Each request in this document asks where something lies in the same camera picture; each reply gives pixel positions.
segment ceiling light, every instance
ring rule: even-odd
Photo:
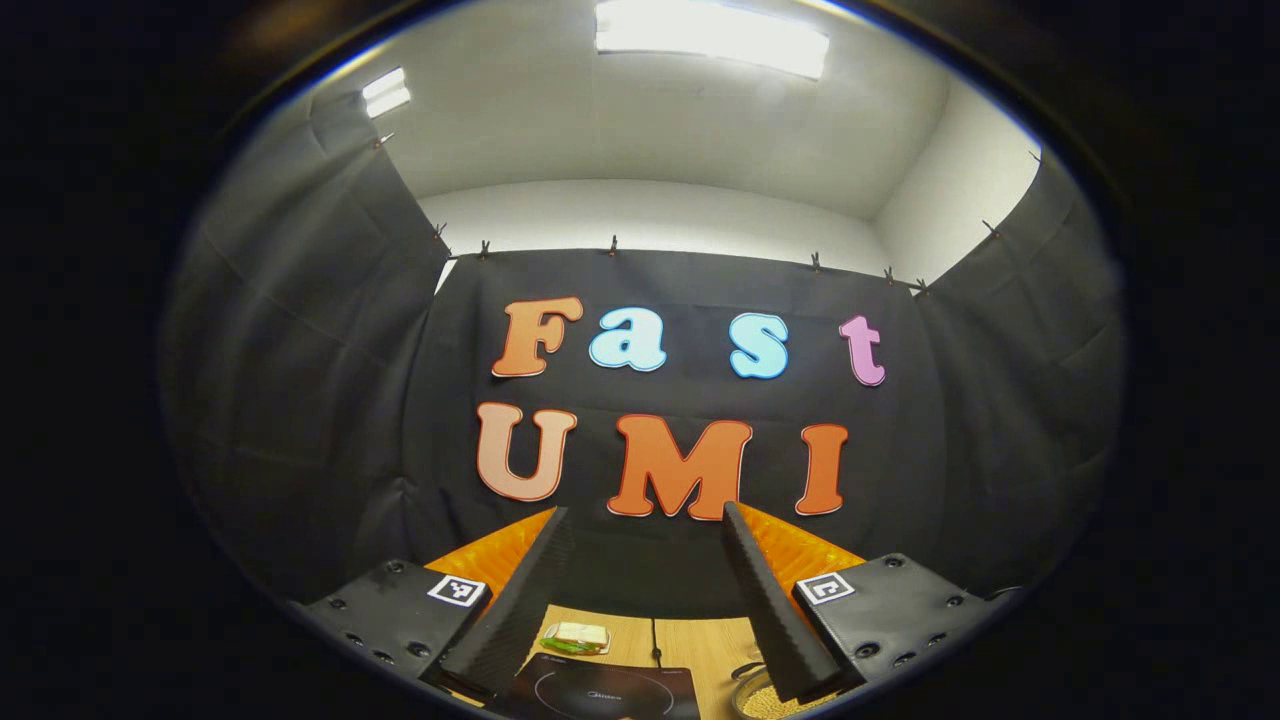
[[[609,0],[595,6],[599,53],[678,53],[822,77],[831,40],[792,20],[689,0]]]
[[[370,118],[376,118],[383,113],[399,108],[410,101],[408,88],[404,87],[404,69],[396,68],[361,91],[365,96],[365,110]]]

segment induction cooktop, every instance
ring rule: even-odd
[[[534,655],[490,710],[529,720],[698,720],[687,667],[628,667]]]

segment ceiling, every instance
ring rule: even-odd
[[[402,33],[338,85],[404,68],[413,100],[374,122],[396,133],[388,152],[417,197],[649,179],[870,220],[937,126],[948,70],[814,3],[750,6],[831,37],[819,81],[699,56],[599,55],[595,0],[479,0]]]

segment orange letter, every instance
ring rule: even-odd
[[[534,424],[543,430],[541,443],[538,446],[538,470],[531,478],[520,478],[511,474],[511,465],[507,462],[511,430],[524,416],[520,407],[481,402],[476,414],[480,415],[476,470],[484,484],[503,497],[525,502],[550,497],[559,486],[561,469],[564,466],[564,436],[577,427],[577,418],[563,410],[534,413]]]
[[[576,297],[512,302],[507,306],[507,315],[511,318],[507,346],[502,357],[493,364],[493,374],[499,378],[527,378],[547,369],[547,360],[538,356],[538,343],[547,346],[547,352],[556,352],[564,341],[564,320],[557,315],[563,315],[570,322],[577,320],[582,316],[582,302]],[[544,323],[544,315],[552,316]]]
[[[751,425],[731,420],[707,425],[687,459],[680,455],[662,418],[623,415],[618,432],[627,438],[627,457],[618,495],[607,503],[609,512],[635,518],[653,512],[653,502],[645,497],[649,482],[668,518],[680,512],[699,483],[698,500],[689,506],[689,516],[695,520],[719,520],[724,503],[737,500],[742,448],[751,439]]]
[[[840,448],[849,439],[849,430],[841,425],[809,425],[800,437],[809,446],[809,473],[805,477],[804,497],[796,502],[796,512],[835,512],[845,503],[838,487]]]

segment wooden table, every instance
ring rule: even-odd
[[[733,692],[737,680],[731,679],[730,673],[748,662],[760,660],[751,623],[746,618],[666,620],[604,615],[550,605],[543,616],[538,637],[541,638],[548,628],[561,621],[607,628],[613,634],[609,653],[579,657],[605,665],[657,667],[652,655],[653,635],[657,632],[663,667],[689,667],[692,673],[698,712],[703,720],[733,720],[730,693]],[[525,662],[538,652],[557,655],[534,641]]]

